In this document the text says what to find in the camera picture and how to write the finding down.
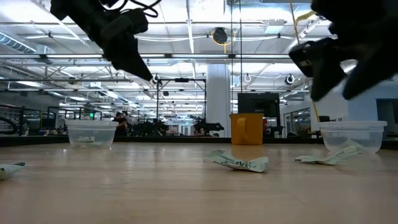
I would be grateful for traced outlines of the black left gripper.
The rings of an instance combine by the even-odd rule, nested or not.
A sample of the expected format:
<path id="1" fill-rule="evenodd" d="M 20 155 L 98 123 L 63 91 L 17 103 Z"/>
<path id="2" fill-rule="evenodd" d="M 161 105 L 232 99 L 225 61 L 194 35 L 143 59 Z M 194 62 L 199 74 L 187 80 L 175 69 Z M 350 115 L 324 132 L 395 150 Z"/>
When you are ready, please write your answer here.
<path id="1" fill-rule="evenodd" d="M 152 74 L 138 52 L 138 42 L 134 37 L 148 30 L 148 21 L 143 9 L 129 9 L 116 14 L 104 26 L 99 36 L 106 60 L 116 70 L 123 70 L 143 80 L 150 81 Z"/>

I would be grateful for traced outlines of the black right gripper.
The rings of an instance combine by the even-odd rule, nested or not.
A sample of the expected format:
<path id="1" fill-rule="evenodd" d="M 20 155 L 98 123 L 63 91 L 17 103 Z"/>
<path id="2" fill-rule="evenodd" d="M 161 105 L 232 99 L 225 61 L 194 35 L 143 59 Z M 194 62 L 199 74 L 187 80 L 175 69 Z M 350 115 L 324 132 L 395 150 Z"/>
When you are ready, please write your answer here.
<path id="1" fill-rule="evenodd" d="M 356 60 L 343 90 L 351 100 L 397 73 L 397 46 L 387 28 L 396 18 L 383 18 L 366 26 L 354 26 L 338 34 L 293 47 L 289 57 L 306 77 L 313 77 L 311 98 L 320 101 L 346 77 L 340 63 Z"/>

